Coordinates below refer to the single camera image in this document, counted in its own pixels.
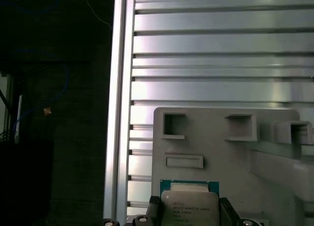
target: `black object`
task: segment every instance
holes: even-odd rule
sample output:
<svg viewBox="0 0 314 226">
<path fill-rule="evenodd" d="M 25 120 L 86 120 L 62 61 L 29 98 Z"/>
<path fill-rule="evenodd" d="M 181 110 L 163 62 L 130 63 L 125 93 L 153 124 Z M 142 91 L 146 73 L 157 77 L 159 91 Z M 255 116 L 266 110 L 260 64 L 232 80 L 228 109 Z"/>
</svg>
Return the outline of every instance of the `black object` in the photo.
<svg viewBox="0 0 314 226">
<path fill-rule="evenodd" d="M 151 197 L 146 215 L 138 215 L 131 222 L 127 222 L 125 226 L 160 226 L 162 219 L 162 202 L 160 197 Z M 227 198 L 219 200 L 220 226 L 260 226 L 259 223 L 249 219 L 241 219 L 232 207 Z M 113 223 L 104 226 L 119 226 L 120 224 L 114 220 L 105 219 L 107 223 Z"/>
<path fill-rule="evenodd" d="M 1 143 L 2 216 L 22 225 L 50 210 L 53 142 Z"/>
<path fill-rule="evenodd" d="M 120 226 L 119 222 L 112 219 L 103 219 L 104 226 Z"/>
</svg>

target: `white wire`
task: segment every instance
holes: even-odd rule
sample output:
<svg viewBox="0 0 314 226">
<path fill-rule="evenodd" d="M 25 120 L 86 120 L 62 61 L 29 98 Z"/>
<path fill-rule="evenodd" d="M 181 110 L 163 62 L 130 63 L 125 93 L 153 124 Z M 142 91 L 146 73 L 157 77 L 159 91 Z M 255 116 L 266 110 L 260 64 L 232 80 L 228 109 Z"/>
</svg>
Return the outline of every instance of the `white wire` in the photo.
<svg viewBox="0 0 314 226">
<path fill-rule="evenodd" d="M 112 29 L 111 25 L 110 25 L 108 22 L 103 21 L 103 20 L 96 14 L 96 12 L 95 12 L 94 9 L 92 8 L 92 6 L 89 4 L 88 0 L 86 0 L 86 3 L 87 3 L 87 5 L 89 6 L 89 8 L 91 9 L 91 11 L 93 12 L 93 14 L 96 16 L 96 18 L 97 18 L 99 21 L 103 22 L 104 24 L 108 25 L 108 26 L 110 27 L 110 29 Z"/>
</svg>

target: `dark background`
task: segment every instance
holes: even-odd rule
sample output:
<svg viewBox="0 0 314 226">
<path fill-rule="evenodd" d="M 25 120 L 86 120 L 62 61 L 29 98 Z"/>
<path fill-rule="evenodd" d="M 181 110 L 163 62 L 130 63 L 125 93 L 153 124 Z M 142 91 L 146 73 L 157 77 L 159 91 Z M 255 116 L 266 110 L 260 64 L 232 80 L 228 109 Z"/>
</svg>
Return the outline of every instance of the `dark background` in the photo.
<svg viewBox="0 0 314 226">
<path fill-rule="evenodd" d="M 37 11 L 54 2 L 21 0 L 16 4 Z M 89 2 L 112 25 L 114 0 Z M 54 143 L 51 209 L 33 225 L 100 225 L 112 30 L 93 15 L 85 0 L 59 0 L 56 8 L 38 15 L 0 5 L 0 21 L 1 53 L 32 49 L 54 54 L 69 70 L 67 91 L 48 106 L 52 114 L 44 116 L 39 108 L 21 122 L 21 141 Z M 16 53 L 11 58 L 10 65 L 23 71 L 48 66 L 23 78 L 22 114 L 63 89 L 65 71 L 54 60 L 37 53 Z"/>
</svg>

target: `metal screw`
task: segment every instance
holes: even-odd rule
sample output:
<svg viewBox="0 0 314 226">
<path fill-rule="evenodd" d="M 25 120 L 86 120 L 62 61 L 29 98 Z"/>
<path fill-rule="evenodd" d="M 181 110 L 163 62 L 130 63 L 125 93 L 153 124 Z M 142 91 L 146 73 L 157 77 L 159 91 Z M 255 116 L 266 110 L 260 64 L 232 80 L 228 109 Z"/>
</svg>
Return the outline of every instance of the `metal screw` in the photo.
<svg viewBox="0 0 314 226">
<path fill-rule="evenodd" d="M 243 222 L 243 225 L 245 225 L 245 226 L 253 226 L 253 222 L 252 222 L 252 221 L 249 221 L 249 220 L 245 220 L 245 221 Z"/>
</svg>

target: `blue cable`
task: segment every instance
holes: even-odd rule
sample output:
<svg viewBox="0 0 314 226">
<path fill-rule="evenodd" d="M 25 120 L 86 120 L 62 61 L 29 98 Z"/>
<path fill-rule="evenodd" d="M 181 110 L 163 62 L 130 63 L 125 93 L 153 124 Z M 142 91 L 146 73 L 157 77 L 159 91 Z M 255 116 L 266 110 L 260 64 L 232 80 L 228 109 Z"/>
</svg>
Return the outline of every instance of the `blue cable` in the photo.
<svg viewBox="0 0 314 226">
<path fill-rule="evenodd" d="M 45 14 L 55 8 L 57 8 L 59 6 L 60 0 L 55 0 L 53 5 L 47 7 L 44 10 L 41 11 L 33 11 L 33 10 L 29 10 L 26 9 L 24 7 L 19 6 L 18 4 L 14 3 L 14 2 L 9 2 L 9 1 L 2 1 L 0 0 L 0 6 L 14 6 L 17 10 L 29 14 L 29 15 L 40 15 L 40 14 Z"/>
<path fill-rule="evenodd" d="M 53 55 L 53 54 L 47 54 L 47 53 L 44 53 L 44 52 L 39 52 L 39 51 L 36 51 L 36 50 L 28 50 L 28 49 L 25 49 L 25 50 L 17 50 L 14 52 L 15 53 L 37 53 L 37 54 L 41 54 L 41 55 L 44 55 L 44 56 L 47 56 L 47 57 L 52 57 L 52 58 L 55 58 L 56 60 L 59 60 L 61 61 L 56 55 Z M 31 108 L 30 110 L 28 110 L 27 112 L 25 112 L 14 124 L 13 126 L 13 130 L 12 132 L 15 134 L 16 132 L 16 126 L 18 125 L 18 123 L 24 119 L 26 116 L 28 116 L 30 113 L 34 112 L 36 109 L 38 108 L 42 108 L 44 106 L 47 106 L 49 105 L 50 103 L 58 100 L 67 90 L 68 88 L 68 85 L 69 85 L 69 70 L 67 68 L 67 66 L 65 64 L 62 64 L 62 67 L 65 71 L 65 84 L 64 84 L 64 87 L 63 87 L 63 90 L 58 94 L 56 95 L 54 98 L 50 99 L 49 101 L 45 102 L 45 103 L 42 103 L 40 105 L 38 105 L 37 107 L 33 107 Z"/>
</svg>

